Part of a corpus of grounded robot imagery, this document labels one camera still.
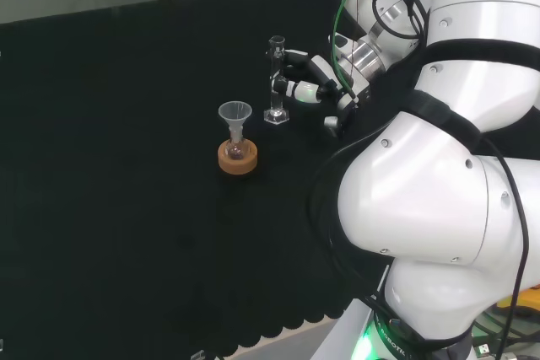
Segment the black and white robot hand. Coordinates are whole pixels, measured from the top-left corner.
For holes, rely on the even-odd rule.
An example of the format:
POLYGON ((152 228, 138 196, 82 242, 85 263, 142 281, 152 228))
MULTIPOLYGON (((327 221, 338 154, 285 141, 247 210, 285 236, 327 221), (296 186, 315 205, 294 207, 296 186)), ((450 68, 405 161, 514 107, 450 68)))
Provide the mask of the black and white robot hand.
POLYGON ((370 98, 370 84, 356 73, 342 73, 354 93, 352 97, 341 85, 331 65, 321 56, 310 56, 297 50, 284 52, 283 65, 271 75, 272 91, 305 104, 333 102, 338 110, 360 105, 370 98))

